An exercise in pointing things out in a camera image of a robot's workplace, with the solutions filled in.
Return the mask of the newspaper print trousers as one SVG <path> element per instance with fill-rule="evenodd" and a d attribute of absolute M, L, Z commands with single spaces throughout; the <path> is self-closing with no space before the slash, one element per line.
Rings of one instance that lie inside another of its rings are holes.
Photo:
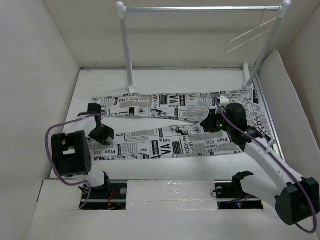
<path fill-rule="evenodd" d="M 118 133 L 109 146 L 90 140 L 88 145 L 94 160 L 170 159 L 198 156 L 218 156 L 241 153 L 228 133 L 205 132 L 200 126 L 216 110 L 216 97 L 226 96 L 230 104 L 241 104 L 248 125 L 256 128 L 264 138 L 270 129 L 264 111 L 255 98 L 254 90 L 221 91 L 209 93 L 163 93 L 108 96 L 95 98 L 94 103 L 106 110 L 107 117 L 138 117 L 157 120 L 183 121 L 155 129 Z"/>

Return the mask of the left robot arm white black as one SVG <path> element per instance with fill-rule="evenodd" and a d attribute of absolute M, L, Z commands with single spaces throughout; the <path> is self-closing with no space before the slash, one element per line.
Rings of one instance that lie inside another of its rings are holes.
<path fill-rule="evenodd" d="M 51 137 L 51 163 L 59 178 L 80 177 L 81 182 L 100 198 L 111 194 L 110 178 L 105 171 L 93 166 L 88 140 L 103 147 L 111 145 L 115 132 L 102 123 L 103 108 L 97 103 L 89 103 L 87 111 L 78 114 L 71 121 L 71 131 L 54 134 Z"/>

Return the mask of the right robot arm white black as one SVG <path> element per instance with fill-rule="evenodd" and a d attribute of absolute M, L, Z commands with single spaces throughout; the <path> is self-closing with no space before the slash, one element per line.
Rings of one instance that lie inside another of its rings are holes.
<path fill-rule="evenodd" d="M 218 106 L 201 122 L 209 133 L 228 133 L 232 143 L 250 156 L 270 177 L 272 183 L 260 180 L 250 171 L 239 172 L 232 177 L 231 191 L 237 197 L 245 194 L 272 206 L 287 225 L 313 218 L 317 223 L 320 212 L 320 186 L 313 178 L 306 178 L 285 163 L 264 142 L 260 131 L 248 125 L 245 108 L 239 103 Z"/>

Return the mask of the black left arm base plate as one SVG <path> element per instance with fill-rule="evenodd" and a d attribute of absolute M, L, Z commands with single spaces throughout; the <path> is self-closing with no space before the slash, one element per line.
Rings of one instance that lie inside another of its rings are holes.
<path fill-rule="evenodd" d="M 127 180 L 111 180 L 107 190 L 93 188 L 89 199 L 87 185 L 79 187 L 82 191 L 82 196 L 79 202 L 82 210 L 109 210 L 119 211 L 126 210 L 128 181 Z"/>

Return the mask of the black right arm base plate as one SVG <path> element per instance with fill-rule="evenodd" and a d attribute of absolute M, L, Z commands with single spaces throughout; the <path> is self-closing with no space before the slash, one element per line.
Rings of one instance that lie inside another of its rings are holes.
<path fill-rule="evenodd" d="M 236 190 L 231 180 L 215 180 L 211 196 L 218 210 L 263 210 L 263 202 L 253 195 Z"/>

